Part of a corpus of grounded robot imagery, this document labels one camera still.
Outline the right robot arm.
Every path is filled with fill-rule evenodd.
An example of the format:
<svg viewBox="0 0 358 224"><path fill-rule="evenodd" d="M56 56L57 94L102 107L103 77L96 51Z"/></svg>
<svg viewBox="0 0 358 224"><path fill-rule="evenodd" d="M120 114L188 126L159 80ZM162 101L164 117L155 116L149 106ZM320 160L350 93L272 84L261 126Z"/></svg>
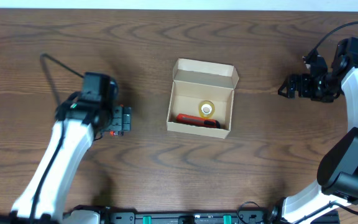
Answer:
<svg viewBox="0 0 358 224"><path fill-rule="evenodd" d="M309 73L287 76L278 94L322 103L344 96L347 133L322 158L316 180L277 202L267 223L337 223L333 217L337 208L358 215L350 208L358 205L358 38L338 43L331 70L316 50L303 60Z"/></svg>

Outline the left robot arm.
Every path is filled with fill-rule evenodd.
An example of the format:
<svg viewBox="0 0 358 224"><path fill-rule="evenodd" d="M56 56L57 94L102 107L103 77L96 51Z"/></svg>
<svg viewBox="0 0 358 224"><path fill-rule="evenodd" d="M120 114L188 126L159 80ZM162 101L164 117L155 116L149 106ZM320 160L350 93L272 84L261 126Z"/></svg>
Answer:
<svg viewBox="0 0 358 224"><path fill-rule="evenodd" d="M65 202L78 166L92 144L104 133L123 135L131 129L131 109L116 106L116 81L108 75L87 72L81 91L57 107L52 135L21 196L0 223L107 223L102 208L79 207L64 214Z"/></svg>

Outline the clear tape roll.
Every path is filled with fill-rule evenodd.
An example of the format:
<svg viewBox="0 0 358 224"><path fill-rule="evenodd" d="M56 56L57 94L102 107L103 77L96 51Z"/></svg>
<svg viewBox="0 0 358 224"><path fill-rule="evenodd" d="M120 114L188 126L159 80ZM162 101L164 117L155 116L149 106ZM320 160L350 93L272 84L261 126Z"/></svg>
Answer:
<svg viewBox="0 0 358 224"><path fill-rule="evenodd" d="M215 106L211 101L202 101L199 103L198 111L202 118L210 119L215 112Z"/></svg>

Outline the red utility knife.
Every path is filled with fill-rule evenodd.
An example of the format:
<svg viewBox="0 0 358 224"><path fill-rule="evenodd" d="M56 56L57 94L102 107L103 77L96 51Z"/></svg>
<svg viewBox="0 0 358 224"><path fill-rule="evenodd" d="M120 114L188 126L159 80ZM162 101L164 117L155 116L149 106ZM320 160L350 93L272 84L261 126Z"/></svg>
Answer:
<svg viewBox="0 0 358 224"><path fill-rule="evenodd" d="M190 116L187 114L178 114L176 117L176 121L178 123L200 126L205 128L221 128L220 123L215 119L206 119L197 116Z"/></svg>

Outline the red stapler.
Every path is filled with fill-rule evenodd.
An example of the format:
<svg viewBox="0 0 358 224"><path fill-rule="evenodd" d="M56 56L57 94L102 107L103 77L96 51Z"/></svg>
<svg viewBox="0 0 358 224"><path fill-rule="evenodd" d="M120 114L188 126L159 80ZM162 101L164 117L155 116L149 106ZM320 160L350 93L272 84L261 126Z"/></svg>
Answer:
<svg viewBox="0 0 358 224"><path fill-rule="evenodd" d="M110 131L109 134L111 136L117 136L117 135L119 135L119 131Z"/></svg>

